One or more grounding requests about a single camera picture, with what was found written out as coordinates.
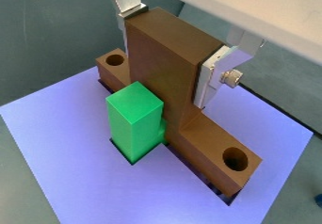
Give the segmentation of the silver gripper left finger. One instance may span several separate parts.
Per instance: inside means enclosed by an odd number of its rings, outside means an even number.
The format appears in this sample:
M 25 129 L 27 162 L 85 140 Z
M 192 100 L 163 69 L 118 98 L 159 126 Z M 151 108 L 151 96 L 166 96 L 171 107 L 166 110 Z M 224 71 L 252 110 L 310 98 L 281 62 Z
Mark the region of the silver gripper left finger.
M 149 10 L 141 0 L 113 0 L 118 16 L 118 28 L 122 31 L 123 42 L 127 42 L 126 20 Z

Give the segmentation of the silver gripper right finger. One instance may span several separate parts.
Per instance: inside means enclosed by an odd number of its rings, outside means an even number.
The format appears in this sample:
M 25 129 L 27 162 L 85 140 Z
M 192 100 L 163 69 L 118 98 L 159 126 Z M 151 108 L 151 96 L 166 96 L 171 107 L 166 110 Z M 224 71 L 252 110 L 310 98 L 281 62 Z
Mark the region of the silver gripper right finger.
M 222 85 L 236 88 L 244 73 L 237 67 L 250 61 L 265 40 L 238 26 L 230 28 L 228 38 L 230 46 L 224 46 L 205 61 L 201 67 L 194 105 L 205 108 Z

